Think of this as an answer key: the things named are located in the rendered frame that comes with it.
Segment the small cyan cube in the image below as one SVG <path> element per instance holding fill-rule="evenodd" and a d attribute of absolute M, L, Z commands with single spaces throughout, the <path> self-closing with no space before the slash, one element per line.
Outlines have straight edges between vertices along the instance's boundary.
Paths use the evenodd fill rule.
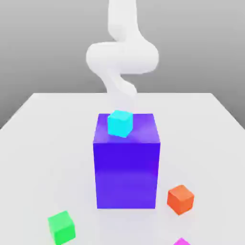
<path fill-rule="evenodd" d="M 133 130 L 133 113 L 115 110 L 108 118 L 108 134 L 126 138 Z"/>

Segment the small orange cube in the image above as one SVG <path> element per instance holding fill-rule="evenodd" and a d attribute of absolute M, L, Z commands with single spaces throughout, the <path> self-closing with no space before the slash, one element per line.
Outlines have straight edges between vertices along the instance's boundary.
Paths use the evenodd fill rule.
<path fill-rule="evenodd" d="M 194 194 L 184 185 L 176 186 L 168 191 L 167 204 L 178 215 L 192 209 Z"/>

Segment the small green cube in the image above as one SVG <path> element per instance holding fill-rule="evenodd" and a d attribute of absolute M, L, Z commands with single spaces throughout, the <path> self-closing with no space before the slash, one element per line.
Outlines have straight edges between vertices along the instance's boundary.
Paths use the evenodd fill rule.
<path fill-rule="evenodd" d="M 76 237 L 75 224 L 68 211 L 48 217 L 47 220 L 55 245 L 62 245 Z"/>

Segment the large purple box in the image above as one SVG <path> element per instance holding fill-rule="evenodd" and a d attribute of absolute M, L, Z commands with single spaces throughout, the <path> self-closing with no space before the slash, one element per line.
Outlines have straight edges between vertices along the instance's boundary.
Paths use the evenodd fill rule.
<path fill-rule="evenodd" d="M 100 113 L 93 140 L 99 209 L 153 209 L 160 138 L 152 114 L 134 114 L 126 138 L 108 134 L 108 114 Z"/>

